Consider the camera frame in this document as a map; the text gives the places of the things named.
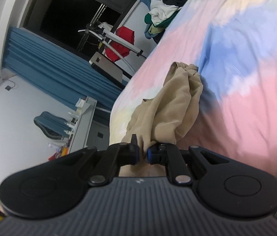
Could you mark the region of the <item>left blue curtain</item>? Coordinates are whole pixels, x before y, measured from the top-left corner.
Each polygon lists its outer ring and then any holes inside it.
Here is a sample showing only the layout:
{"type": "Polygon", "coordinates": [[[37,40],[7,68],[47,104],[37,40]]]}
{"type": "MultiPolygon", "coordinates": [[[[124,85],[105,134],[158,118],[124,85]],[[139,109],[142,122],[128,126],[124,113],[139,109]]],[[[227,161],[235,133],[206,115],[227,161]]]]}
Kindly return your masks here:
{"type": "Polygon", "coordinates": [[[71,109],[90,96],[110,110],[122,92],[88,61],[16,27],[8,30],[2,66],[71,109]]]}

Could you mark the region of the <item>dark window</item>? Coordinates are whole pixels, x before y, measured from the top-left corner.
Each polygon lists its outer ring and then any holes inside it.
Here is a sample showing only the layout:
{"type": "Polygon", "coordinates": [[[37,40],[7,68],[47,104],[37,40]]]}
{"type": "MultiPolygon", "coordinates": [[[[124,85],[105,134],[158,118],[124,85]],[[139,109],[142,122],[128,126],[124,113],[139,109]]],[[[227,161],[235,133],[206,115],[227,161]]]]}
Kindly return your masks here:
{"type": "Polygon", "coordinates": [[[136,0],[33,0],[24,28],[88,60],[99,50],[91,25],[106,22],[116,30],[136,0]]]}

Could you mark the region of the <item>white tissue box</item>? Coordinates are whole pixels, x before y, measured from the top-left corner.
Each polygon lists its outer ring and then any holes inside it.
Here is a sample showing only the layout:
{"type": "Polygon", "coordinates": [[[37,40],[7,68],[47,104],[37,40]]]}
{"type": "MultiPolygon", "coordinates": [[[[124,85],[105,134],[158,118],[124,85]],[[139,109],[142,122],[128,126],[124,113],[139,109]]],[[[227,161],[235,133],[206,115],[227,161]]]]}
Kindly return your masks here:
{"type": "Polygon", "coordinates": [[[76,106],[77,108],[82,108],[82,107],[84,106],[85,102],[86,102],[85,99],[79,99],[79,100],[77,101],[77,103],[75,104],[75,106],[76,106]]]}

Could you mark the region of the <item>pile of mixed clothes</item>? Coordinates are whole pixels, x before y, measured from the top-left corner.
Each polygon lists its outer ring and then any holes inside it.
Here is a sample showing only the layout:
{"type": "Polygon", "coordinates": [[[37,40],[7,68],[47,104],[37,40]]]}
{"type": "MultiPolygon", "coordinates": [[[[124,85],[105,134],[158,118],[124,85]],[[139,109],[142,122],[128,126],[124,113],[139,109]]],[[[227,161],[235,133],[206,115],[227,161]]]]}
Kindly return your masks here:
{"type": "Polygon", "coordinates": [[[158,43],[166,28],[188,0],[152,0],[150,11],[145,15],[145,37],[158,43]]]}

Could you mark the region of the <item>clear plastic bottle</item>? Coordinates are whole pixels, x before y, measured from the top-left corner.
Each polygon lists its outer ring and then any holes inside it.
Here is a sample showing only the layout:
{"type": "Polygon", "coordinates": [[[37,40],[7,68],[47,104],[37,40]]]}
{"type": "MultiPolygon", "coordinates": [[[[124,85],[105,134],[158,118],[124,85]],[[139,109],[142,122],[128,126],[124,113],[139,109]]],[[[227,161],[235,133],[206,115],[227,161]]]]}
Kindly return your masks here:
{"type": "Polygon", "coordinates": [[[54,144],[54,143],[48,143],[48,148],[49,149],[52,149],[54,151],[60,151],[62,149],[63,145],[57,145],[57,144],[54,144]]]}

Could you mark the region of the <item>white dressing desk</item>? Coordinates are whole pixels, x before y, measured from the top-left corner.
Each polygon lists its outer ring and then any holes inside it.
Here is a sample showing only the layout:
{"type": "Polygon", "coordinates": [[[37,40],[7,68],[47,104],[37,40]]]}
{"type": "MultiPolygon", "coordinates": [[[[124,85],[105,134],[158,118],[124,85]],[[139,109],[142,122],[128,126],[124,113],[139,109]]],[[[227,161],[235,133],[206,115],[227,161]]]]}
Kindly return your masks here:
{"type": "Polygon", "coordinates": [[[109,145],[109,127],[100,123],[95,118],[97,111],[104,111],[97,107],[97,100],[87,96],[82,108],[76,108],[71,116],[76,118],[75,124],[71,126],[70,140],[68,142],[68,153],[73,153],[88,146],[95,146],[98,150],[104,150],[109,145]]]}

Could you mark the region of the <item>wavy frame mirror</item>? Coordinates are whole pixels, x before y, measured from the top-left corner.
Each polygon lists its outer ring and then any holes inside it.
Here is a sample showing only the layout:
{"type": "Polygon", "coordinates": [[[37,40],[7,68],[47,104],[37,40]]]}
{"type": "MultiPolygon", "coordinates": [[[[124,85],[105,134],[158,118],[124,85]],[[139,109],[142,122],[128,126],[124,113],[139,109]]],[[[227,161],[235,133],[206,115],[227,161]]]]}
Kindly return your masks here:
{"type": "Polygon", "coordinates": [[[33,122],[47,138],[60,141],[70,137],[67,132],[71,128],[67,125],[68,121],[62,117],[44,111],[39,116],[36,116],[33,122]]]}

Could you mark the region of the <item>tan t-shirt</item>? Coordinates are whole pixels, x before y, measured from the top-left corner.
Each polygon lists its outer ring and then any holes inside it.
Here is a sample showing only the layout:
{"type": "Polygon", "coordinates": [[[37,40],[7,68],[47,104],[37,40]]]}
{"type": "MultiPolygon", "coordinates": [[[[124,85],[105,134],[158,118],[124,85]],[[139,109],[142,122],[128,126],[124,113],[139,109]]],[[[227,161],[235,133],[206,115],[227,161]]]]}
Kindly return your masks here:
{"type": "Polygon", "coordinates": [[[132,114],[122,141],[129,142],[136,135],[139,162],[121,167],[121,177],[165,176],[163,165],[147,162],[147,150],[157,142],[176,144],[184,138],[198,117],[202,91],[197,66],[171,65],[162,89],[154,98],[143,100],[132,114]]]}

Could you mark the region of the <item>red garment on stand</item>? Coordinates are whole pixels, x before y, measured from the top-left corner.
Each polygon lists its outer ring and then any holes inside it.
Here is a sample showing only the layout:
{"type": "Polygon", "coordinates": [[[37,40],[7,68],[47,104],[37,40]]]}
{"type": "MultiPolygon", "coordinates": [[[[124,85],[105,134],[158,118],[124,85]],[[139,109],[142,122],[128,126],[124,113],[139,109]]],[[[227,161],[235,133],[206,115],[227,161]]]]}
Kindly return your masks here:
{"type": "MultiPolygon", "coordinates": [[[[115,31],[115,34],[125,41],[134,44],[135,40],[135,32],[125,26],[122,26],[118,28],[115,31]]],[[[119,52],[124,58],[130,54],[130,49],[126,48],[122,44],[119,44],[115,41],[110,41],[109,44],[117,51],[119,52]]],[[[107,46],[105,47],[105,55],[112,61],[116,62],[120,60],[120,58],[107,46]]]]}

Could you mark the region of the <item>pastel tie-dye bed cover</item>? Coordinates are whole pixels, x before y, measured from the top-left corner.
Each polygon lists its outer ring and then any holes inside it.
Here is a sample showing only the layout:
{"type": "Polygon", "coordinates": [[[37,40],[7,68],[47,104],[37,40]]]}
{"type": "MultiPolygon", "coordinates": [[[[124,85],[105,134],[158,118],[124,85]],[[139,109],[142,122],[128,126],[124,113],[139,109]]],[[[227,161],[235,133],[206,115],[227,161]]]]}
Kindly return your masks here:
{"type": "Polygon", "coordinates": [[[277,177],[277,0],[188,0],[117,98],[110,143],[123,139],[174,62],[196,65],[203,83],[197,121],[179,145],[277,177]]]}

